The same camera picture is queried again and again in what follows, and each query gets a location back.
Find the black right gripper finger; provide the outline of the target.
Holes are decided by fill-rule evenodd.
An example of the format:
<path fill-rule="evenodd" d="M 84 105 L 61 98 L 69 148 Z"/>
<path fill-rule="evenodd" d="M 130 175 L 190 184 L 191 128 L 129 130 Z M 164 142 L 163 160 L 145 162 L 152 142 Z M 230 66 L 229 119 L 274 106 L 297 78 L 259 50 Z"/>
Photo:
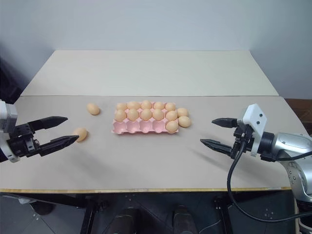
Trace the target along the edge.
<path fill-rule="evenodd" d="M 215 141 L 212 139 L 200 139 L 200 142 L 203 143 L 206 147 L 212 149 L 213 151 L 216 151 L 225 155 L 231 155 L 233 152 L 232 147 L 222 144 L 219 141 Z"/>
<path fill-rule="evenodd" d="M 238 126 L 236 118 L 228 117 L 214 119 L 212 123 L 225 128 L 236 128 Z"/>

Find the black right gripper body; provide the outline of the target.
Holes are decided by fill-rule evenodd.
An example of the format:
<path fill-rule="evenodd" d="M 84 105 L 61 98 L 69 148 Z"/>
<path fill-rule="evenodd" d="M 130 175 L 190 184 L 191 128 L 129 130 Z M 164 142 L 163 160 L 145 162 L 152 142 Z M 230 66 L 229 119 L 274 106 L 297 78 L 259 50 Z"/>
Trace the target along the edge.
<path fill-rule="evenodd" d="M 244 124 L 241 120 L 237 122 L 237 128 L 234 132 L 235 142 L 230 152 L 230 158 L 235 159 L 241 149 L 243 153 L 252 150 L 253 133 L 254 130 L 249 124 Z"/>

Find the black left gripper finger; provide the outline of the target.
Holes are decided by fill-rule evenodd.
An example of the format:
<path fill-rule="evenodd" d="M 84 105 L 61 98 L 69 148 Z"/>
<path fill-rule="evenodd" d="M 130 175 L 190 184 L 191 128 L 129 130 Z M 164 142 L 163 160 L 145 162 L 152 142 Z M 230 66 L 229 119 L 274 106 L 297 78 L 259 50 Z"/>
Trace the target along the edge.
<path fill-rule="evenodd" d="M 45 156 L 54 153 L 56 151 L 62 150 L 63 148 L 73 144 L 78 138 L 79 135 L 72 135 L 72 136 L 62 136 L 53 139 L 50 142 L 40 146 L 39 154 L 41 156 Z"/>
<path fill-rule="evenodd" d="M 32 132 L 34 133 L 35 131 L 41 129 L 49 129 L 56 127 L 67 120 L 68 118 L 66 117 L 52 116 L 28 122 L 28 125 L 30 126 Z"/>

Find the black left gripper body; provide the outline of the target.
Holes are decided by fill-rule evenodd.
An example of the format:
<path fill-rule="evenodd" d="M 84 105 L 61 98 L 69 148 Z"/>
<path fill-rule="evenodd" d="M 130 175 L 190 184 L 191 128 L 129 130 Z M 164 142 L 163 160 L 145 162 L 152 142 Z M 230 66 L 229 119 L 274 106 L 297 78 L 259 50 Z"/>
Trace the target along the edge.
<path fill-rule="evenodd" d="M 14 131 L 9 134 L 7 143 L 15 156 L 30 157 L 39 154 L 39 142 L 34 139 L 35 130 L 32 124 L 26 123 L 18 125 Z"/>

